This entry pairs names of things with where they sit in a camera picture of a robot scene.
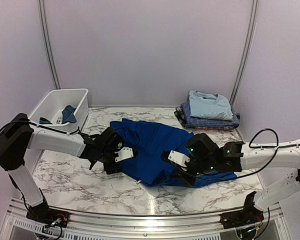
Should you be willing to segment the dark blue garment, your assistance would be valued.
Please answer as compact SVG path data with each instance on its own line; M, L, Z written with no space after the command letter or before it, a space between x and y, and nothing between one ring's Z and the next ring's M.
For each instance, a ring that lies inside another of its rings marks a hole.
M184 175L191 181L186 183L174 176L178 171L177 168L161 158L163 152L170 151L189 155L186 143L191 138L203 137L209 140L209 136L205 133L193 134L161 123L132 121L126 118L111 121L110 127L123 138L126 147L134 148L138 152L137 157L119 162L122 172L134 180L141 181L147 187L200 188L217 180L228 181L237 177L233 172L226 172L196 179L191 173Z

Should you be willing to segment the light blue garment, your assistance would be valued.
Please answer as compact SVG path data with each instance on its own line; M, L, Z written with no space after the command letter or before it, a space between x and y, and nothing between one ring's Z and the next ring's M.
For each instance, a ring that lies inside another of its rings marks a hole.
M188 93L190 115L194 118L232 121L233 112L229 100L218 93Z

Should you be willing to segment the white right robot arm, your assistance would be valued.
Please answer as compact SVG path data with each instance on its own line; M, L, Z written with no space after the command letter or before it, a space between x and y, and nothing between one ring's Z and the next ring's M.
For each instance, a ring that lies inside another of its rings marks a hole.
M284 175L261 191L250 193L245 198L243 209L237 219L248 224L257 213L289 196L300 192L300 139L280 142L273 129L273 143L254 143L230 141L218 146L205 133L196 134L185 144L187 153L170 150L167 161L177 169L177 176L189 186L195 180L208 181L208 174L238 173L235 177L243 179L264 170L283 170Z

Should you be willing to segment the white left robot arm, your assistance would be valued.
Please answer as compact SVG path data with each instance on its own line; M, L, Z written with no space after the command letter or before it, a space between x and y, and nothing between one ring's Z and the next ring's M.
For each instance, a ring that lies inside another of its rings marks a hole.
M119 172L119 163L135 156L134 150L127 147L111 127L100 134L89 135L79 127L74 131L60 130L33 122L27 114L18 113L0 128L0 167L43 223L50 222L54 215L30 172L34 166L30 153L40 151L87 160L90 168L100 162L108 174Z

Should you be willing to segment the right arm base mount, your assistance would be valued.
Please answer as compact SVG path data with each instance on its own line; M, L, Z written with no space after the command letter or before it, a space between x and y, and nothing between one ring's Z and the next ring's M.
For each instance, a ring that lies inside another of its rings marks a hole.
M241 210L224 212L220 215L219 222L224 229L237 228L264 220L263 211L255 207L254 197L256 193L253 191L246 196Z

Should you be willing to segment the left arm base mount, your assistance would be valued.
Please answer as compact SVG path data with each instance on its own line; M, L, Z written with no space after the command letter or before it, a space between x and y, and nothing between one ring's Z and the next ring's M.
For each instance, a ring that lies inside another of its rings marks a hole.
M61 227L66 228L70 218L68 211L51 208L48 202L43 198L43 202L36 206L26 204L23 200L24 206L27 209L26 217L30 220L45 224L45 228Z

